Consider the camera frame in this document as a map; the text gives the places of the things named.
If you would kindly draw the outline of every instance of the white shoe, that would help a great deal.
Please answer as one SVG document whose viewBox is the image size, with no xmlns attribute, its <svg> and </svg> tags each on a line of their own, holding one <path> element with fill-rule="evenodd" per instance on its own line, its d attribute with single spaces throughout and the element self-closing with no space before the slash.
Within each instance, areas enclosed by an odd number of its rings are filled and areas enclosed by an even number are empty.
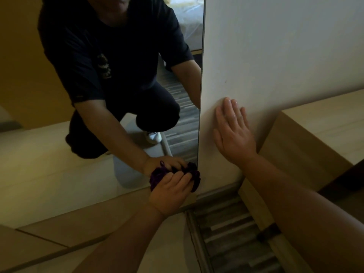
<svg viewBox="0 0 364 273">
<path fill-rule="evenodd" d="M 145 138 L 148 143 L 159 144 L 162 141 L 162 136 L 160 132 L 147 132 L 143 131 Z"/>
</svg>

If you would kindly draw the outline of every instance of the hand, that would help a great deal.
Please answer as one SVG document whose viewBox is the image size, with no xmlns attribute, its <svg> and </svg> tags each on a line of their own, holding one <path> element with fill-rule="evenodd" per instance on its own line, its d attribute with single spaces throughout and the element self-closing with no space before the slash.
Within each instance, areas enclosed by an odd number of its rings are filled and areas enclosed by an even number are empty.
<svg viewBox="0 0 364 273">
<path fill-rule="evenodd" d="M 152 191 L 149 204 L 154 206 L 165 217 L 175 214 L 191 193 L 193 187 L 191 179 L 192 174 L 184 175 L 181 171 L 175 174 L 166 174 Z"/>
<path fill-rule="evenodd" d="M 244 107 L 239 109 L 238 102 L 227 97 L 223 107 L 216 108 L 216 119 L 218 127 L 214 129 L 214 141 L 229 162 L 243 168 L 258 156 Z"/>
<path fill-rule="evenodd" d="M 172 170 L 172 167 L 175 167 L 178 170 L 181 170 L 182 166 L 185 168 L 187 167 L 187 163 L 179 157 L 149 157 L 143 165 L 143 173 L 147 176 L 150 176 L 157 167 L 161 166 L 161 161 L 164 162 L 165 167 L 169 170 Z"/>
</svg>

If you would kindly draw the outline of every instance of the bed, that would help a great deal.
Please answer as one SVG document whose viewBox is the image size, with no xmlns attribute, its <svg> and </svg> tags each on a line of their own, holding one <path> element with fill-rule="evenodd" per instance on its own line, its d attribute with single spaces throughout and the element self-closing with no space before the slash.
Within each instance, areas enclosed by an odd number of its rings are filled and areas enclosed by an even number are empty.
<svg viewBox="0 0 364 273">
<path fill-rule="evenodd" d="M 174 10 L 180 23 L 184 40 L 190 50 L 202 49 L 203 36 L 203 0 L 185 4 L 167 4 Z"/>
</svg>

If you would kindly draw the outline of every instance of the wooden cabinet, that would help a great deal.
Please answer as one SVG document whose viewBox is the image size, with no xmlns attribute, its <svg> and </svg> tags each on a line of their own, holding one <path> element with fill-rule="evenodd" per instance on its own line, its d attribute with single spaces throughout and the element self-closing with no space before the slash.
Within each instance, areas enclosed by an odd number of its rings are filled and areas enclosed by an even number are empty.
<svg viewBox="0 0 364 273">
<path fill-rule="evenodd" d="M 320 190 L 364 159 L 364 90 L 283 110 L 260 155 L 295 181 Z M 248 180 L 239 194 L 261 230 L 274 222 Z M 364 211 L 358 207 L 363 207 L 363 194 L 358 192 L 336 204 L 362 220 Z M 310 272 L 283 235 L 270 245 L 286 272 Z"/>
</svg>

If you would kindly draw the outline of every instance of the cleaning cloth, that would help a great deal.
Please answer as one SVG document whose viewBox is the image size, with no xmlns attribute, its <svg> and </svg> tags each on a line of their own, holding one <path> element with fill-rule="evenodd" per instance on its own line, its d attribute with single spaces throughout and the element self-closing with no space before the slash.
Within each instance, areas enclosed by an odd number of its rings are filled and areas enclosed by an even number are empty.
<svg viewBox="0 0 364 273">
<path fill-rule="evenodd" d="M 172 167 L 172 172 L 176 173 L 178 171 L 178 169 Z M 182 167 L 182 171 L 184 174 L 186 173 L 190 173 L 192 174 L 192 178 L 191 180 L 194 181 L 193 187 L 192 187 L 192 191 L 191 193 L 194 193 L 198 186 L 200 185 L 200 172 L 197 170 L 197 165 L 194 163 L 188 163 L 187 168 Z M 153 172 L 152 175 L 150 176 L 150 190 L 153 191 L 154 188 L 159 184 L 159 182 L 163 179 L 163 177 L 167 174 L 171 172 L 170 170 L 168 170 L 165 165 L 164 162 L 161 161 L 161 167 L 156 168 Z"/>
</svg>

